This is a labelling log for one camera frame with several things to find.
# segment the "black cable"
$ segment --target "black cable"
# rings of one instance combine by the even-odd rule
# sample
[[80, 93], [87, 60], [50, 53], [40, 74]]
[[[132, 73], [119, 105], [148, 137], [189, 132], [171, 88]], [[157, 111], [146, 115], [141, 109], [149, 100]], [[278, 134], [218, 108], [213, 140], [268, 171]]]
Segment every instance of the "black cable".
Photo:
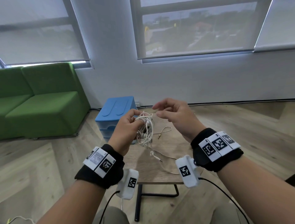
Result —
[[104, 212], [106, 211], [106, 208], [111, 200], [111, 198], [116, 194], [116, 193], [119, 193], [120, 191], [116, 191], [115, 193], [113, 193], [110, 197], [110, 199], [108, 200], [108, 203], [106, 204], [106, 206], [104, 207], [104, 211], [102, 212], [102, 215], [101, 215], [101, 218], [100, 218], [100, 221], [99, 221], [99, 224], [101, 224], [101, 221], [102, 221], [102, 217], [104, 216]]
[[216, 184], [214, 184], [212, 181], [210, 181], [210, 180], [207, 180], [207, 179], [205, 179], [205, 178], [202, 178], [202, 177], [199, 177], [198, 178], [199, 180], [204, 180], [204, 181], [208, 181], [208, 182], [210, 182], [211, 184], [213, 184], [215, 187], [217, 187], [219, 190], [221, 190], [234, 204], [235, 204], [235, 206], [240, 210], [240, 212], [243, 214], [243, 216], [245, 217], [245, 219], [246, 219], [246, 221], [247, 221], [247, 223], [249, 224], [249, 221], [248, 221], [248, 219], [247, 219], [247, 217], [246, 217], [246, 215], [242, 212], [242, 210], [239, 208], [239, 206], [233, 201], [233, 199], [231, 199], [230, 198], [230, 196], [228, 196], [227, 195], [227, 193], [225, 193], [219, 186], [217, 186]]

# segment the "hand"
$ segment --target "hand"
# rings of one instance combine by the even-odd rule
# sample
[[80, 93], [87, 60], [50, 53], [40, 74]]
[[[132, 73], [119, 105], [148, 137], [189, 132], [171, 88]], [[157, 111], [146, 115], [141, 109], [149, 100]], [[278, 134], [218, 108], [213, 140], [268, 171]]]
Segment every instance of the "hand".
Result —
[[122, 116], [108, 142], [122, 156], [125, 156], [128, 152], [129, 146], [137, 135], [137, 130], [144, 125], [143, 120], [134, 121], [135, 117], [133, 116], [140, 114], [140, 111], [131, 109]]
[[166, 98], [156, 103], [153, 109], [158, 109], [156, 112], [158, 117], [172, 122], [189, 143], [206, 128], [184, 101]]

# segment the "wristband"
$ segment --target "wristband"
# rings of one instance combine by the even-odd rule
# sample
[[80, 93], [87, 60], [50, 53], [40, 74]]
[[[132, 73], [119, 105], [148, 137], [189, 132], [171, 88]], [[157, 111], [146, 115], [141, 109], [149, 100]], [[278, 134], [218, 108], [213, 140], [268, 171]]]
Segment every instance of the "wristband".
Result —
[[[212, 142], [224, 142], [223, 147], [213, 146]], [[243, 151], [226, 133], [206, 128], [191, 142], [193, 148], [194, 164], [209, 171], [218, 172], [229, 162], [239, 159]]]
[[83, 163], [75, 179], [96, 184], [104, 189], [117, 184], [124, 175], [123, 156], [108, 144], [101, 148], [95, 147]]

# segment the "black wristband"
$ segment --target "black wristband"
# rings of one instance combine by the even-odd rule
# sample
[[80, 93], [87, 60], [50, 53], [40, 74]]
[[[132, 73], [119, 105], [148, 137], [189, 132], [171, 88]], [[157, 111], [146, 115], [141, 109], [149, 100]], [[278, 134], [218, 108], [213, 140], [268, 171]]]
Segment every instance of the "black wristband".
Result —
[[93, 184], [96, 184], [104, 189], [108, 189], [110, 186], [117, 184], [123, 177], [123, 156], [117, 153], [112, 146], [104, 144], [101, 149], [110, 154], [116, 162], [108, 170], [104, 178], [101, 178], [88, 166], [83, 165], [75, 176], [77, 180], [84, 180]]
[[201, 149], [199, 143], [203, 141], [205, 138], [208, 138], [215, 133], [216, 131], [214, 131], [211, 128], [204, 129], [191, 142], [191, 147], [193, 148], [193, 157], [195, 165], [204, 167], [206, 170], [209, 171], [218, 172], [229, 162], [239, 159], [244, 154], [244, 152], [240, 148], [235, 149], [212, 162], [207, 157], [205, 152]]

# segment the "left hand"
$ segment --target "left hand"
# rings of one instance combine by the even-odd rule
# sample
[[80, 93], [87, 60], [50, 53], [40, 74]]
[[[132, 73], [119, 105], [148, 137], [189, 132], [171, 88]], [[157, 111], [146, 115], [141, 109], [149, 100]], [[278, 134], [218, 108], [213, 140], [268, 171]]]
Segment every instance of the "left hand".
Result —
[[140, 115], [141, 111], [131, 109], [124, 116], [122, 116], [112, 134], [108, 144], [113, 149], [125, 156], [129, 150], [129, 146], [137, 135], [138, 129], [144, 125], [143, 120], [135, 120], [134, 115]]

